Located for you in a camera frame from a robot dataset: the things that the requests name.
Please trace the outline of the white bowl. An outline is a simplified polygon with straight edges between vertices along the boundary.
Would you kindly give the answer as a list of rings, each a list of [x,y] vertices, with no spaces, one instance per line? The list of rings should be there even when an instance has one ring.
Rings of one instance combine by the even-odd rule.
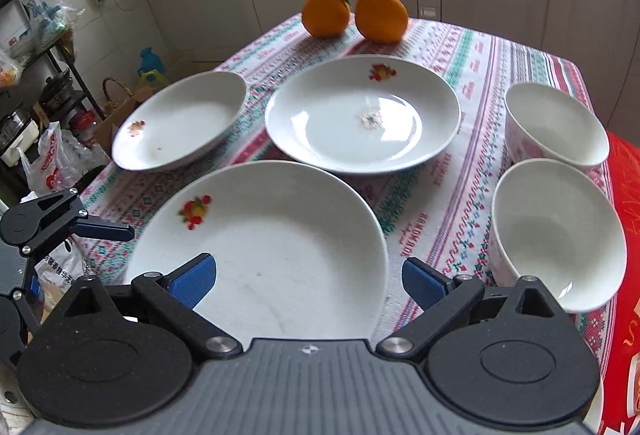
[[[538,278],[564,311],[602,307],[620,290],[624,229],[590,178],[560,161],[529,159],[500,177],[491,201],[489,266],[496,284]]]
[[[506,151],[513,162],[554,159],[587,173],[608,160],[604,127],[572,96],[553,86],[520,82],[506,90],[504,103]]]

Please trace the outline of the orange with leaf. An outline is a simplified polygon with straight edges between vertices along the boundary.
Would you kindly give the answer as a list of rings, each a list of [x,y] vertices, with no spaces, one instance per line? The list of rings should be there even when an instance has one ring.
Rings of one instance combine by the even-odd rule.
[[[349,0],[307,0],[302,9],[302,24],[317,39],[338,38],[349,21]]]

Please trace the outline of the patterned tablecloth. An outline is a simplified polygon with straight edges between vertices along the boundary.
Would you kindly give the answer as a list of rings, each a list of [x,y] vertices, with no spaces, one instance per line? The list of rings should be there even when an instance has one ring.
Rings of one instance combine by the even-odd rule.
[[[215,170],[277,159],[264,114],[272,93],[293,74],[326,60],[373,54],[376,46],[355,29],[336,40],[313,39],[298,17],[288,18],[230,56],[222,69],[241,74],[250,87],[248,106],[222,145],[172,172],[126,172],[107,166],[82,193],[92,213],[142,231],[176,192]],[[488,266],[490,200],[509,165],[504,148],[503,95],[515,82],[559,88],[583,104],[591,92],[567,59],[490,34],[415,19],[405,39],[387,54],[440,74],[460,98],[457,137],[436,159],[394,175],[350,177],[369,203],[386,238],[390,271],[416,256],[446,273],[472,273],[491,281]]]

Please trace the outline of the red gift box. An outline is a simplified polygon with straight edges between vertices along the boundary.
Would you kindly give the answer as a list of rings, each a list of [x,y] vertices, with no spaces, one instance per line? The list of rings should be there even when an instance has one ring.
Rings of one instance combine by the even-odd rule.
[[[610,134],[614,207],[622,222],[627,266],[615,296],[612,344],[604,377],[601,434],[639,432],[640,189],[639,148]]]

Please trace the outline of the bumpy orange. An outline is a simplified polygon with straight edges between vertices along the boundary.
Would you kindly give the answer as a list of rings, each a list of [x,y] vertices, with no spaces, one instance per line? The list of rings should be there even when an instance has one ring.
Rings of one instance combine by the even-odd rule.
[[[401,0],[357,0],[355,24],[360,34],[378,44],[396,44],[408,28],[409,15]]]

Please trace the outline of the white plate edge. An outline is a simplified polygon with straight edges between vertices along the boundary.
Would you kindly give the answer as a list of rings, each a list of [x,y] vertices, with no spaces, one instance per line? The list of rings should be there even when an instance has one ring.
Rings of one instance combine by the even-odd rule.
[[[122,122],[112,159],[131,172],[186,166],[227,136],[247,97],[245,80],[228,71],[202,72],[171,84]]]

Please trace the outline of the white plate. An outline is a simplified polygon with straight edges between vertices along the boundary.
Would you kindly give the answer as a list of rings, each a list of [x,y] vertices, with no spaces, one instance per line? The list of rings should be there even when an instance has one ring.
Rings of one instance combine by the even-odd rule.
[[[371,339],[385,302],[381,226],[322,170],[258,161],[205,175],[151,218],[124,273],[170,273],[201,253],[214,288],[195,311],[239,340]]]
[[[454,140],[461,107],[430,69],[355,55],[295,74],[265,112],[270,140],[289,157],[332,173],[393,173],[435,158]]]

